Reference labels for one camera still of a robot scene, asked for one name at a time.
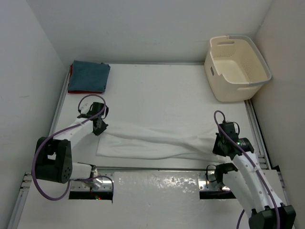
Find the white t shirt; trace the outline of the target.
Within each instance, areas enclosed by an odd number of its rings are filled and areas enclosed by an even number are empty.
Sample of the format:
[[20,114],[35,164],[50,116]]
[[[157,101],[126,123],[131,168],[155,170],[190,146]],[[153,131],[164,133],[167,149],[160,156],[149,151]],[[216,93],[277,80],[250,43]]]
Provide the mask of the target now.
[[111,122],[102,133],[97,156],[126,159],[191,159],[222,163],[212,153],[216,138],[213,123],[141,126]]

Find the red t shirt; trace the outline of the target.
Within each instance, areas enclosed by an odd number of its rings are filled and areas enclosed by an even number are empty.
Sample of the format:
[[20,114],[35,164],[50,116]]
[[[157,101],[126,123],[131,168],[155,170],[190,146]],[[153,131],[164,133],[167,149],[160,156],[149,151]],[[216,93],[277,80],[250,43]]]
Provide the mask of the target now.
[[70,81],[71,81],[71,76],[73,72],[73,65],[70,65],[70,73],[69,73],[69,82],[68,82],[68,93],[69,94],[103,94],[103,92],[98,92],[98,91],[86,91],[86,90],[70,90]]

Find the blue t shirt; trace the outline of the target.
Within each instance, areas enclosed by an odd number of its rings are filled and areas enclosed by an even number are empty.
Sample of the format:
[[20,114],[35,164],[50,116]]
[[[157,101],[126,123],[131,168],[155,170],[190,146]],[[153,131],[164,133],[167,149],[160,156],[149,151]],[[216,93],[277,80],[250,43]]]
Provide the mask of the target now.
[[104,63],[73,61],[70,90],[105,92],[110,65]]

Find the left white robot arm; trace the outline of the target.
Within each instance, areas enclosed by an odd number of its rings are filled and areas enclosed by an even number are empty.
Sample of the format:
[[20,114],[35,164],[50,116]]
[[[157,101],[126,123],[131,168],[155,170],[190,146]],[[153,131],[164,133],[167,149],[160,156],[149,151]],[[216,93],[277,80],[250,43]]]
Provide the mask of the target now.
[[85,106],[85,111],[70,126],[37,141],[34,163],[37,179],[67,183],[72,175],[72,149],[87,135],[99,136],[106,130],[108,125],[103,119],[109,108],[105,104],[94,102]]

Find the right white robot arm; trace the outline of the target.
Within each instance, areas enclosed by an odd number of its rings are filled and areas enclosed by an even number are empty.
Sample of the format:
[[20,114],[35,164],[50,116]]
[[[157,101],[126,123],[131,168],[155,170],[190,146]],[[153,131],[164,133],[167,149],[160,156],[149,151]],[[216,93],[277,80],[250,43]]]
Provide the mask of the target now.
[[275,193],[247,138],[239,137],[234,122],[218,124],[213,153],[230,158],[215,167],[217,183],[227,186],[239,201],[252,229],[291,229],[296,212]]

